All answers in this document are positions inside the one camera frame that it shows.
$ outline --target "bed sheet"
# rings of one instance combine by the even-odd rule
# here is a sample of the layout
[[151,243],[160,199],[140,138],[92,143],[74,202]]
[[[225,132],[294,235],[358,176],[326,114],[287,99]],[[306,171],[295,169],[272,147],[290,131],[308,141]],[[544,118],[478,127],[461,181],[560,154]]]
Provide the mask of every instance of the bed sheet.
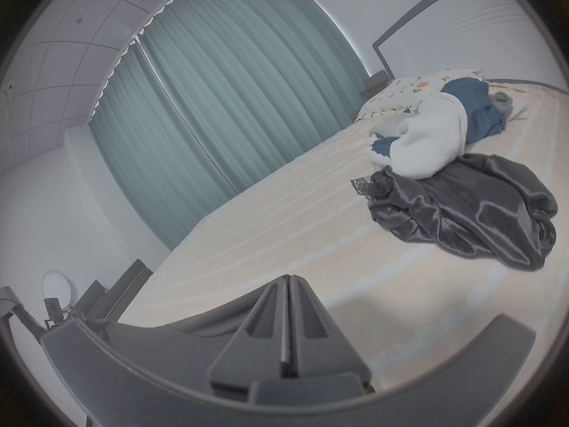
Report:
[[466,147],[526,164],[554,193],[558,240],[533,273],[404,243],[370,218],[350,180],[373,173],[358,121],[204,218],[148,280],[121,322],[152,327],[239,297],[282,274],[306,278],[389,389],[443,363],[505,313],[538,332],[506,404],[541,362],[569,299],[569,97],[493,84],[525,101],[528,118]]

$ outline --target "mattress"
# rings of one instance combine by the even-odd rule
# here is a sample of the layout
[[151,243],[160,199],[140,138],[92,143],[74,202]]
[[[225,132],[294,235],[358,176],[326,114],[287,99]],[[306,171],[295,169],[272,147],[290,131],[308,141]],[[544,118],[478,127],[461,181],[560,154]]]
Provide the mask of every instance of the mattress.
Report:
[[518,378],[541,362],[569,305],[569,97],[536,85],[492,84],[525,101],[528,118],[467,146],[524,163],[554,193],[558,240],[545,267],[527,273],[496,260],[463,260],[382,230],[350,180],[373,173],[358,121],[205,217],[121,317],[151,327],[202,313],[282,274],[309,281],[372,369],[377,391],[443,363],[505,313],[537,331]]

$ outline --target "curtain pleat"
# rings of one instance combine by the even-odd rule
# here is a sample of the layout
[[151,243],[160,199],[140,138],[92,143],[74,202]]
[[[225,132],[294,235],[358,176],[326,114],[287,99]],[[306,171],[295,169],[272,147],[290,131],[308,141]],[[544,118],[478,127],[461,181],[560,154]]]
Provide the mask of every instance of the curtain pleat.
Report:
[[313,0],[174,0],[118,64],[90,123],[169,248],[351,124],[367,77]]

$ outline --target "black satin garment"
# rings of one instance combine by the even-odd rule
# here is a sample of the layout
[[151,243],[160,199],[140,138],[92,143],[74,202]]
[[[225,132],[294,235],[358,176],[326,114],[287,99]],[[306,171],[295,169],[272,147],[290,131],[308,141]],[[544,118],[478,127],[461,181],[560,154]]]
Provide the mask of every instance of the black satin garment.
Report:
[[405,242],[522,270],[543,267],[555,244],[555,198],[526,166],[497,155],[466,154],[421,181],[387,167],[352,185],[373,220]]

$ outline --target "white headboard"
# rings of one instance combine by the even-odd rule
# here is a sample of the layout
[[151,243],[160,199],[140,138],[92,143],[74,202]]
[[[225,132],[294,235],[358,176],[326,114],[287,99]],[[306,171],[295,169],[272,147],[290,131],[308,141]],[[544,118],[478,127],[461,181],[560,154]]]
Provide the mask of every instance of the white headboard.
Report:
[[515,0],[423,0],[373,45],[391,79],[482,67],[484,79],[569,88]]

